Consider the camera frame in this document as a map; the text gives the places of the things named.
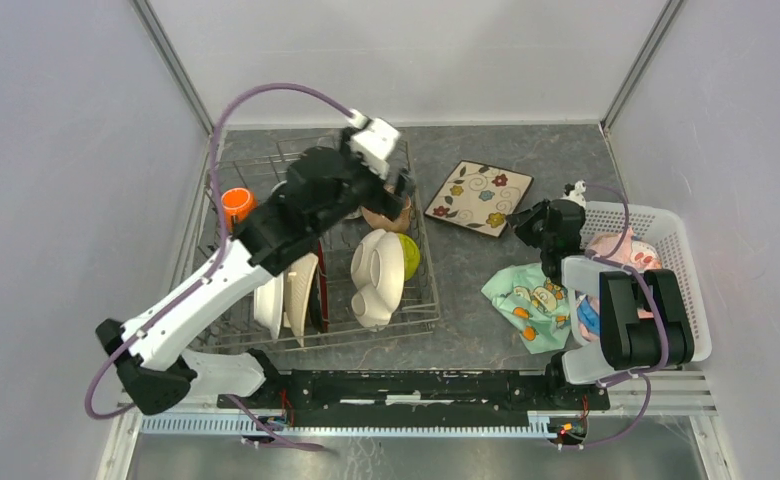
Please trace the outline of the beige brown-rimmed bowl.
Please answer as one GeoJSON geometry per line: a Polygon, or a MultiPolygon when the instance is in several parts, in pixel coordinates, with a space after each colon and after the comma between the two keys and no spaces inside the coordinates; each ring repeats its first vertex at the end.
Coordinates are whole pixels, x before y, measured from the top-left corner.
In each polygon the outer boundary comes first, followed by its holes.
{"type": "Polygon", "coordinates": [[[388,232],[405,234],[409,230],[414,216],[413,199],[411,195],[405,195],[404,208],[395,220],[390,220],[386,216],[380,215],[365,207],[360,208],[360,213],[372,229],[382,229],[388,232]]]}

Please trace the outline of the cream divided plate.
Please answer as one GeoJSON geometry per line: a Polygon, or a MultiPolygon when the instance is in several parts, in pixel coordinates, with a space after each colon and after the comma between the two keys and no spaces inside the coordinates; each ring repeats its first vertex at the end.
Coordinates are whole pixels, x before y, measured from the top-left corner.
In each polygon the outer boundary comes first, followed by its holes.
{"type": "Polygon", "coordinates": [[[396,233],[373,230],[356,247],[350,275],[356,288],[350,307],[361,326],[384,329],[404,290],[403,250],[396,233]]]}

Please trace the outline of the lime green bowl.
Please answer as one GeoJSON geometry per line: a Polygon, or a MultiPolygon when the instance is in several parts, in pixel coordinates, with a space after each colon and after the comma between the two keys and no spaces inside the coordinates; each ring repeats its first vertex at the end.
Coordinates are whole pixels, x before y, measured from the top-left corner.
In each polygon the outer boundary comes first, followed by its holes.
{"type": "Polygon", "coordinates": [[[405,281],[410,281],[415,275],[421,263],[421,253],[416,242],[408,235],[397,233],[403,250],[403,265],[405,281]]]}

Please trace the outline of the square floral plate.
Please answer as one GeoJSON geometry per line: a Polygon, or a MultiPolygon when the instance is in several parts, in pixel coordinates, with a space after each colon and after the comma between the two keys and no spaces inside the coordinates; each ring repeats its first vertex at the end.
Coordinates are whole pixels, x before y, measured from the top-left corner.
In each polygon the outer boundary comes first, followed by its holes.
{"type": "Polygon", "coordinates": [[[423,208],[426,217],[499,238],[534,183],[530,174],[459,161],[423,208]]]}

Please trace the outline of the orange mug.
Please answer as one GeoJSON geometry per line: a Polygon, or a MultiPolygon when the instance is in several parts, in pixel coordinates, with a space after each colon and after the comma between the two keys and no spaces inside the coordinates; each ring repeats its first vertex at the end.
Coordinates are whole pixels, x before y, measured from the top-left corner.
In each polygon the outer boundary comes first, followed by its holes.
{"type": "Polygon", "coordinates": [[[231,188],[221,195],[226,229],[234,231],[236,225],[242,222],[258,205],[254,193],[245,187],[231,188]]]}

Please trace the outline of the red-rimmed beige plate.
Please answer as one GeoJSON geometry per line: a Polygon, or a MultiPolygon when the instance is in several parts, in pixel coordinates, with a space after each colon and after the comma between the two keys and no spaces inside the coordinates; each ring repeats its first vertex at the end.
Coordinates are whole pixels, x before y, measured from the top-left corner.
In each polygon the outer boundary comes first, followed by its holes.
{"type": "Polygon", "coordinates": [[[328,332],[327,278],[322,242],[317,243],[313,253],[317,257],[308,301],[311,325],[319,334],[328,332]]]}

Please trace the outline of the plain white plate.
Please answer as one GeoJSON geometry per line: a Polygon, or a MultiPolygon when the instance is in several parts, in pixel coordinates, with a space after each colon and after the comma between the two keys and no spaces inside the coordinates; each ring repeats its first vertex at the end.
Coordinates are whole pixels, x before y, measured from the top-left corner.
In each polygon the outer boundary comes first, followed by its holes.
{"type": "Polygon", "coordinates": [[[283,321],[284,279],[279,275],[257,288],[253,298],[253,320],[277,341],[283,321]]]}

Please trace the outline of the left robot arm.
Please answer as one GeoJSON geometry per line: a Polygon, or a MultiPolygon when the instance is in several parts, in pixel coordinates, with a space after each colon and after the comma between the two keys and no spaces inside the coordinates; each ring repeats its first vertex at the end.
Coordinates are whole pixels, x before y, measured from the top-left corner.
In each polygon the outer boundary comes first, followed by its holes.
{"type": "Polygon", "coordinates": [[[393,146],[350,142],[300,153],[196,272],[138,316],[97,327],[132,406],[157,415],[191,396],[225,394],[272,405],[280,381],[253,354],[197,352],[191,343],[235,303],[312,253],[345,216],[369,207],[394,218],[411,190],[409,170],[393,146]]]}

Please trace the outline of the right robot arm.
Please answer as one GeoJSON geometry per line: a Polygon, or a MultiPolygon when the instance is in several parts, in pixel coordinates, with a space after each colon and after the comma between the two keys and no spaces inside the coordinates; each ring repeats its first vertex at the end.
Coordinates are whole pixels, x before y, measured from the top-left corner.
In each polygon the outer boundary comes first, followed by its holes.
{"type": "Polygon", "coordinates": [[[619,231],[623,241],[637,238],[658,244],[676,232],[672,213],[639,205],[567,199],[543,200],[529,210],[510,214],[508,225],[525,244],[538,249],[543,271],[565,290],[570,316],[578,317],[579,295],[598,301],[599,334],[578,349],[559,354],[555,374],[543,382],[546,400],[568,408],[585,384],[607,387],[668,366],[700,361],[698,319],[680,275],[688,260],[672,269],[643,272],[589,247],[595,233],[619,231]]]}

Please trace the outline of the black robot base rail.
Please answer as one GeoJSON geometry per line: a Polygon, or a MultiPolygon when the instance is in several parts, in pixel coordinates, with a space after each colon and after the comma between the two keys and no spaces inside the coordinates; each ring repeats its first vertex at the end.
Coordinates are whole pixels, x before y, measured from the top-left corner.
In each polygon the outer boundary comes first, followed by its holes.
{"type": "Polygon", "coordinates": [[[277,416],[294,434],[550,436],[545,414],[604,412],[606,390],[568,385],[551,371],[290,370],[254,353],[266,377],[253,393],[221,409],[277,416]]]}

